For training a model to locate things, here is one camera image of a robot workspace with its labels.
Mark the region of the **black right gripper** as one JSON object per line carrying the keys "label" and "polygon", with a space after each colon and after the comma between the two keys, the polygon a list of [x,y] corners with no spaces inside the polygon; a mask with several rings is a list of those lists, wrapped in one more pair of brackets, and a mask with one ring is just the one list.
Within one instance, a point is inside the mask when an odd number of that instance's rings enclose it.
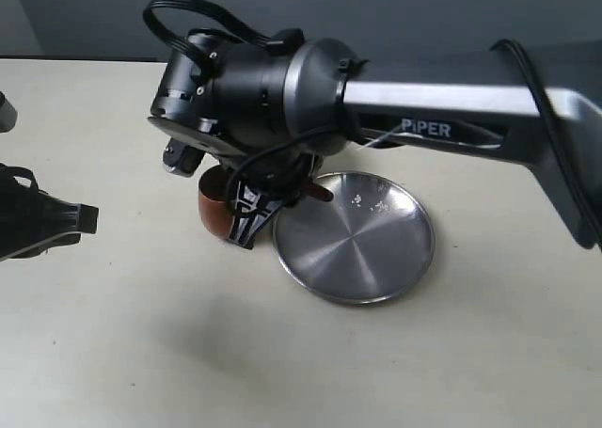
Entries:
{"label": "black right gripper", "polygon": [[[175,121],[148,117],[148,122],[176,140],[210,154],[218,160],[245,158],[246,154],[224,140],[195,129],[186,128]],[[285,200],[249,186],[233,176],[226,186],[226,202],[233,216],[227,240],[239,247],[252,249],[256,235],[285,206]]]}

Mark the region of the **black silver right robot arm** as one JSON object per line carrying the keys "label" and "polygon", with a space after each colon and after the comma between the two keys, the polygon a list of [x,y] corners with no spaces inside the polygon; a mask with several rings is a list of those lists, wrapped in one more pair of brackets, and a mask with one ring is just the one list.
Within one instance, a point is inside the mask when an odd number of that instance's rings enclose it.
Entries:
{"label": "black silver right robot arm", "polygon": [[204,154],[230,174],[225,235],[251,248],[312,190],[321,160],[348,143],[401,145],[526,167],[576,242],[601,242],[601,45],[488,52],[408,63],[359,58],[338,40],[285,31],[266,49],[194,31],[211,71],[174,53],[150,109],[169,135],[165,164],[192,175]]}

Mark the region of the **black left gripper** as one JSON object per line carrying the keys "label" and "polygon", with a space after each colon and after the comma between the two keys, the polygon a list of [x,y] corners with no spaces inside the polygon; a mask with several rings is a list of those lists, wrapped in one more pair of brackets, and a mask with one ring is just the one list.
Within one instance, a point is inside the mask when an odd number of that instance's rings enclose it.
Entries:
{"label": "black left gripper", "polygon": [[31,259],[97,232],[97,207],[63,204],[58,210],[60,203],[39,189],[30,169],[2,164],[1,261]]}

